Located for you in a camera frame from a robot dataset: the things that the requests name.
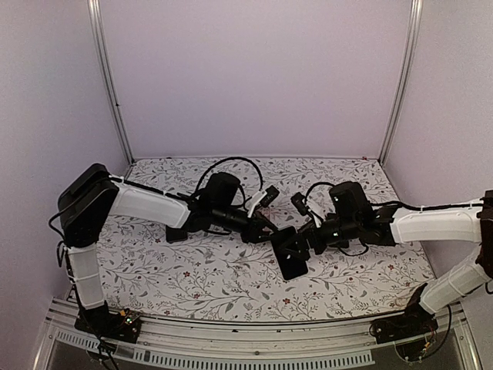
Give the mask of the black phone teal edge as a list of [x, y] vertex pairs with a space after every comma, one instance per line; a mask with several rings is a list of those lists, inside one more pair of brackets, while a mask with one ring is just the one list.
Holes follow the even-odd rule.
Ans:
[[310, 254], [304, 237], [295, 227], [285, 227], [273, 233], [271, 238], [282, 277], [290, 281], [308, 272], [306, 261]]

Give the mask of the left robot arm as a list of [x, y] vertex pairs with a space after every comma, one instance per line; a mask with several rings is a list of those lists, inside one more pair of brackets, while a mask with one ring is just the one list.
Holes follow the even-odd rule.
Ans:
[[213, 173], [204, 187], [190, 195], [165, 193], [156, 188], [115, 177], [101, 163], [94, 163], [59, 197], [57, 233], [65, 246], [69, 278], [75, 285], [79, 313], [99, 335], [114, 328], [103, 297], [96, 244], [110, 216], [135, 217], [168, 227], [169, 239], [186, 233], [210, 232], [213, 226], [237, 232], [245, 243], [266, 241], [277, 230], [257, 210], [268, 207], [279, 195], [276, 187], [261, 186], [241, 204], [234, 204], [241, 191], [240, 179], [230, 173]]

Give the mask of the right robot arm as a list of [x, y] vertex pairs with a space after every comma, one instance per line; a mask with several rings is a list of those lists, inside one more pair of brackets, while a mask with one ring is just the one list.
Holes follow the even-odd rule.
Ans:
[[398, 329], [416, 335], [443, 307], [492, 280], [492, 192], [467, 203], [411, 206], [398, 200], [371, 203], [358, 182], [332, 185], [329, 195], [334, 212], [319, 215], [308, 196], [295, 193], [291, 202], [313, 223], [296, 233], [296, 256], [307, 260], [310, 252], [341, 247], [358, 240], [363, 245], [394, 246], [415, 241], [467, 241], [477, 245], [446, 274], [421, 285], [411, 296]]

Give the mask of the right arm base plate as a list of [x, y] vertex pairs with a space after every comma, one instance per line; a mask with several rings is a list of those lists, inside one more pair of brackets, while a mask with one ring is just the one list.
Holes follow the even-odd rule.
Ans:
[[413, 311], [373, 320], [369, 327], [369, 334], [376, 339], [378, 344], [383, 344], [432, 333], [437, 329], [438, 323], [434, 315], [426, 311]]

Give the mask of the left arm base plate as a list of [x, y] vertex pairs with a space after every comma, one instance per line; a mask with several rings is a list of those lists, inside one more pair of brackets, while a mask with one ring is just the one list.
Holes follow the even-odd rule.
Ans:
[[142, 322], [139, 318], [128, 318], [102, 310], [80, 310], [75, 320], [75, 329], [95, 335], [97, 338], [137, 343]]

